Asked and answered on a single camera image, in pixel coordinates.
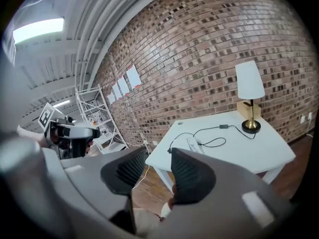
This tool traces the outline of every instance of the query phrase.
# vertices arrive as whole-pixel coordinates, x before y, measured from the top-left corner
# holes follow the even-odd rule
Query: white paper on wall
[[[122,98],[122,94],[120,92],[119,85],[117,83],[114,83],[112,88],[113,88],[116,99],[118,100],[118,99]]]
[[[113,95],[112,92],[108,95],[108,99],[109,99],[109,101],[110,101],[110,104],[112,104],[112,103],[115,102],[115,97],[114,97],[114,95]]]
[[[128,85],[126,84],[126,81],[124,79],[124,77],[122,76],[121,78],[119,78],[118,80],[118,84],[121,88],[121,91],[122,91],[122,94],[125,96],[125,95],[128,95],[130,90],[129,90],[129,87]]]
[[[135,65],[132,65],[131,67],[129,67],[128,70],[126,71],[126,74],[128,75],[132,90],[135,88],[138,88],[142,82],[136,70]]]

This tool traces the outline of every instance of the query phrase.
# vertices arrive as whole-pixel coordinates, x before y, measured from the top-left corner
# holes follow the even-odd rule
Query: person's hand
[[[93,145],[93,141],[89,141],[88,146],[85,149],[85,153],[88,154],[88,152],[90,151],[90,147]]]

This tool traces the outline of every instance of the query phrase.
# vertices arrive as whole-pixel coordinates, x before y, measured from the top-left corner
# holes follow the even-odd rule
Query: table leg
[[[173,193],[173,181],[171,180],[170,176],[168,175],[167,171],[155,168],[154,170],[156,173],[158,173],[159,177],[161,180],[164,182],[164,184],[168,187],[168,189]]]
[[[284,168],[285,165],[278,166],[272,170],[269,170],[263,177],[263,180],[267,183],[270,184],[280,173],[280,171]]]

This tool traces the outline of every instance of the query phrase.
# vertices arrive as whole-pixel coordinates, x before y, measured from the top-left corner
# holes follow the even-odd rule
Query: wooden floor
[[[295,160],[287,164],[271,184],[281,196],[290,199],[297,190],[307,166],[311,144],[312,138],[305,136],[291,145],[296,155]],[[134,207],[144,208],[158,215],[160,215],[163,205],[171,197],[172,193],[152,167],[150,167],[146,178],[133,190]]]

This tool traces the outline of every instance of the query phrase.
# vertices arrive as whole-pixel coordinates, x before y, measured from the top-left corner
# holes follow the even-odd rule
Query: ceiling light
[[[67,101],[61,102],[61,103],[59,103],[59,104],[53,105],[53,107],[56,108],[56,107],[59,107],[59,106],[68,104],[69,102],[70,102],[70,100],[67,100]]]
[[[60,32],[63,30],[63,23],[64,19],[55,18],[20,27],[13,31],[14,42],[17,44],[38,35]]]

